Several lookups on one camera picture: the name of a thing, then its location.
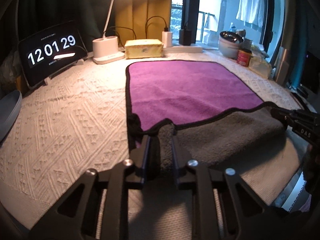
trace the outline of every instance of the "gray towel underside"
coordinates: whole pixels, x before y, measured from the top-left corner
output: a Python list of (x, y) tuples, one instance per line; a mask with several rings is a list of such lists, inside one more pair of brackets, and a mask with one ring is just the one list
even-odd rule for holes
[[(217, 167), (274, 136), (282, 134), (285, 142), (284, 126), (272, 118), (269, 111), (270, 107), (264, 107), (252, 113), (233, 112), (215, 122), (179, 130), (177, 137), (192, 158), (210, 168)], [(173, 130), (173, 125), (166, 125), (158, 134), (162, 175), (168, 175), (171, 171)]]

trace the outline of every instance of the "triangular cutout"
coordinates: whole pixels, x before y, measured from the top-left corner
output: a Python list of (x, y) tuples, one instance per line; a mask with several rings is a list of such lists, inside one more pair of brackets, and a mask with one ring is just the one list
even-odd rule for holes
[(84, 184), (79, 185), (76, 190), (63, 202), (58, 208), (58, 213), (70, 218), (75, 217), (82, 193), (84, 190)]
[(249, 195), (249, 193), (240, 184), (236, 184), (236, 190), (238, 192), (242, 212), (245, 217), (252, 217), (263, 212), (262, 207), (259, 206), (259, 204)]

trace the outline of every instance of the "black bowl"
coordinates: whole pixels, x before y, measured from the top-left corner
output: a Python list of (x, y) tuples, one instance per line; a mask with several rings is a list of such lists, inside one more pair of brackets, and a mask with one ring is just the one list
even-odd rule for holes
[(224, 31), (224, 32), (220, 33), (220, 36), (221, 36), (221, 38), (223, 38), (227, 41), (230, 41), (232, 43), (235, 43), (235, 44), (240, 44), (243, 42), (243, 39), (238, 34), (233, 33), (233, 32)]

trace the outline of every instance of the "clock display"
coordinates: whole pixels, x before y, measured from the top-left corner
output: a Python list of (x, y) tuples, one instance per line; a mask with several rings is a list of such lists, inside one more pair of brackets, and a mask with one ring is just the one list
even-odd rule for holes
[(74, 22), (36, 33), (20, 41), (18, 49), (30, 88), (88, 54)]

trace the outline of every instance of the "yellow curtain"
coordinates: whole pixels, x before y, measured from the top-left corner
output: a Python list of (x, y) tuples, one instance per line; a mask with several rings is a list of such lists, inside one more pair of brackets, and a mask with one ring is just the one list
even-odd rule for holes
[[(152, 16), (161, 16), (170, 27), (171, 0), (115, 0), (116, 26), (134, 29), (137, 39), (145, 39), (145, 24)], [(148, 39), (161, 40), (164, 30), (164, 21), (155, 17), (148, 22)], [(133, 40), (130, 30), (118, 28), (123, 44), (127, 40)]]

